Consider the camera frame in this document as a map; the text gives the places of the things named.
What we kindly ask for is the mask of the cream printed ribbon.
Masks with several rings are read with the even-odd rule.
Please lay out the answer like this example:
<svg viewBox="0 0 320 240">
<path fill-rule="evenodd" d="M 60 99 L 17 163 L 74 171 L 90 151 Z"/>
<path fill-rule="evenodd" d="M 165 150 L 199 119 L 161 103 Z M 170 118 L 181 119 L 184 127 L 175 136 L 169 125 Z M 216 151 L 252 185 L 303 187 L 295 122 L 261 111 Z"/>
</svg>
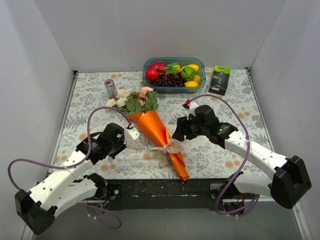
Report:
<svg viewBox="0 0 320 240">
<path fill-rule="evenodd" d="M 161 168 L 164 168 L 168 165 L 168 160 L 166 155 L 167 154 L 178 154 L 180 153 L 184 147 L 182 146 L 181 142 L 176 139 L 170 139 L 168 144 L 162 147 L 128 147 L 128 151 L 156 151 L 158 152 L 158 164 Z"/>
</svg>

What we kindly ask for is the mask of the orange paper bouquet wrap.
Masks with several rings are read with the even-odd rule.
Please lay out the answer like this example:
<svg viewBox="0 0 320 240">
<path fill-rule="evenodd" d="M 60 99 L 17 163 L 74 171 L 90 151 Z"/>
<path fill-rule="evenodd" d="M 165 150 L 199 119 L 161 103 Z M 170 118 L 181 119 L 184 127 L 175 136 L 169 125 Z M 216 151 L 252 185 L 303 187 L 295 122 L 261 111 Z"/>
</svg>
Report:
<svg viewBox="0 0 320 240">
<path fill-rule="evenodd" d="M 139 132 L 143 133 L 155 147 L 164 147 L 172 139 L 168 128 L 165 127 L 155 110 L 128 115 L 128 118 L 136 123 Z M 186 170 L 182 151 L 177 154 L 169 153 L 166 158 L 170 158 L 177 176 L 182 181 L 186 181 L 189 174 Z"/>
</svg>

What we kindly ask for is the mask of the artificial flower bunch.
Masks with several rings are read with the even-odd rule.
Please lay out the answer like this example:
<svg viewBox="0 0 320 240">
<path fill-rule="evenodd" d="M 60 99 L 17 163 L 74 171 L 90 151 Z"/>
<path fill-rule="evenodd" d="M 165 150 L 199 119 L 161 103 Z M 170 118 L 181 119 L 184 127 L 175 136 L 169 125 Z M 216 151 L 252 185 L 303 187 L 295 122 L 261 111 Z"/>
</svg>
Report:
<svg viewBox="0 0 320 240">
<path fill-rule="evenodd" d="M 107 107 L 116 108 L 127 115 L 147 113 L 158 109 L 158 93 L 143 86 L 139 91 L 120 88 L 114 97 L 106 102 Z"/>
</svg>

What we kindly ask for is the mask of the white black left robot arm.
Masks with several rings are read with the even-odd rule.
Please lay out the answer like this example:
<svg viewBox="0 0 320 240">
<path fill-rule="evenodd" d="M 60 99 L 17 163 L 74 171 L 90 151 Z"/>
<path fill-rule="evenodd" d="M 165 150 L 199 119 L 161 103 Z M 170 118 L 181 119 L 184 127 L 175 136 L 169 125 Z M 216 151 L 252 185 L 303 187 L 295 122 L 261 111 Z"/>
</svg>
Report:
<svg viewBox="0 0 320 240">
<path fill-rule="evenodd" d="M 115 123 L 108 124 L 102 132 L 92 133 L 76 146 L 61 169 L 53 171 L 30 190 L 21 189 L 16 193 L 17 214 L 35 235 L 39 235 L 59 214 L 85 199 L 107 202 L 115 198 L 119 189 L 108 186 L 97 173 L 86 175 L 80 182 L 76 180 L 100 160 L 114 159 L 138 136 L 134 129 L 124 129 Z"/>
</svg>

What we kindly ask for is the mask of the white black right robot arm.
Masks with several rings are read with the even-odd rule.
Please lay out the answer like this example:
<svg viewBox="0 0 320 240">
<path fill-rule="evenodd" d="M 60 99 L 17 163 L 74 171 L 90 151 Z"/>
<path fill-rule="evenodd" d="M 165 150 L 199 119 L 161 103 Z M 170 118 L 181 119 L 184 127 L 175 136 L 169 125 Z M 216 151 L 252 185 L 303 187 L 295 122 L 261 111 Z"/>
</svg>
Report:
<svg viewBox="0 0 320 240">
<path fill-rule="evenodd" d="M 205 136 L 211 143 L 243 157 L 264 173 L 257 177 L 243 171 L 232 174 L 224 185 L 213 191 L 218 200 L 237 199 L 243 194 L 262 195 L 292 209 L 312 188 L 306 165 L 299 156 L 287 157 L 249 141 L 235 126 L 219 121 L 209 105 L 191 102 L 183 106 L 188 114 L 177 119 L 175 140 L 182 142 Z"/>
</svg>

